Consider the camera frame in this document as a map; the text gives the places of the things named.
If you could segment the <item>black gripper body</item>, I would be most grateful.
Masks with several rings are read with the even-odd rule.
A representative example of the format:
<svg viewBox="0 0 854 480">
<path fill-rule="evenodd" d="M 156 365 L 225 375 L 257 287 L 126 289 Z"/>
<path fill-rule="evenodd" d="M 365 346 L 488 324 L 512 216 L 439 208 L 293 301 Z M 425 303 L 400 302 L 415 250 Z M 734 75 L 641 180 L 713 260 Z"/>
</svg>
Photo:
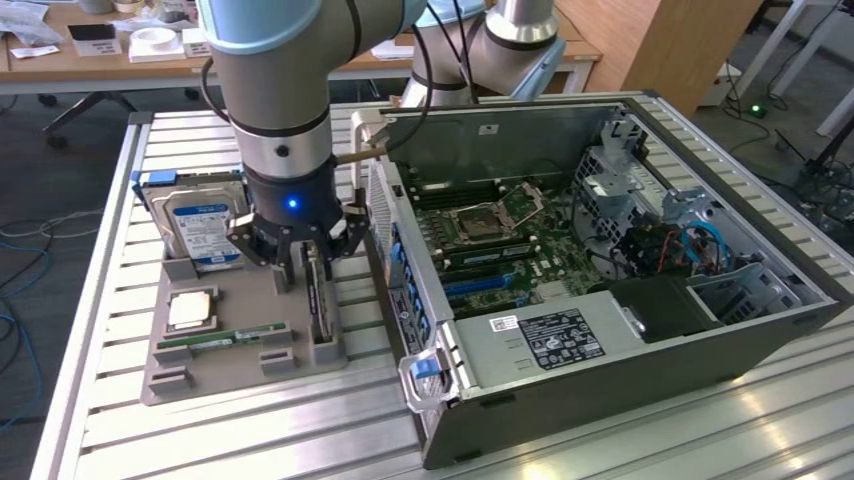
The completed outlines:
<svg viewBox="0 0 854 480">
<path fill-rule="evenodd" d="M 289 231 L 289 241 L 312 241 L 321 251 L 329 251 L 329 231 L 341 219 L 341 206 L 335 188 L 335 159 L 328 157 L 307 175 L 272 178 L 244 168 L 256 229 L 264 240 L 276 244 L 281 229 Z"/>
</svg>

